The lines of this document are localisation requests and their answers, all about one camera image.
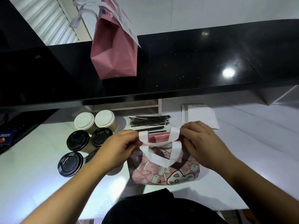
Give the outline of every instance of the pink bag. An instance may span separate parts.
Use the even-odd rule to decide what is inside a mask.
[[[70,22],[70,27],[79,26],[83,13],[90,13],[97,17],[90,57],[99,77],[109,79],[136,76],[137,36],[134,34],[132,23],[117,2],[115,0],[88,0],[87,2],[74,0],[74,5],[81,7],[78,16]],[[99,6],[99,16],[91,9],[84,8],[85,5]]]
[[[199,176],[199,163],[182,150],[179,133],[179,128],[150,135],[147,131],[139,132],[139,140],[144,144],[127,161],[134,182],[173,185]]]

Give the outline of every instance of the forearm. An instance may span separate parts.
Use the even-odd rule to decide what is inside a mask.
[[[34,210],[22,224],[75,223],[106,170],[93,160]]]
[[[238,159],[219,174],[241,196],[262,223],[297,223],[299,201],[260,176]]]

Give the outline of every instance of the white lid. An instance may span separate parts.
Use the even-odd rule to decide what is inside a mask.
[[[94,122],[95,122],[95,117],[93,114],[89,112],[83,112],[77,115],[77,117],[74,120],[74,125],[79,130],[86,130],[90,128]]]
[[[114,113],[109,110],[102,110],[95,116],[95,124],[100,128],[111,126],[114,120]]]

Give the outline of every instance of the white napkin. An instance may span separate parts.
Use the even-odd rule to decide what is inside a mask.
[[[213,109],[207,105],[182,105],[182,123],[202,121],[213,129],[219,129]]]

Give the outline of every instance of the hand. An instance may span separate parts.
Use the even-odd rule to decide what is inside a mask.
[[[185,137],[183,143],[193,158],[209,169],[219,173],[236,160],[213,129],[201,121],[186,123],[180,134]]]
[[[134,150],[142,145],[138,132],[123,130],[110,136],[100,147],[94,158],[106,172],[123,164]]]

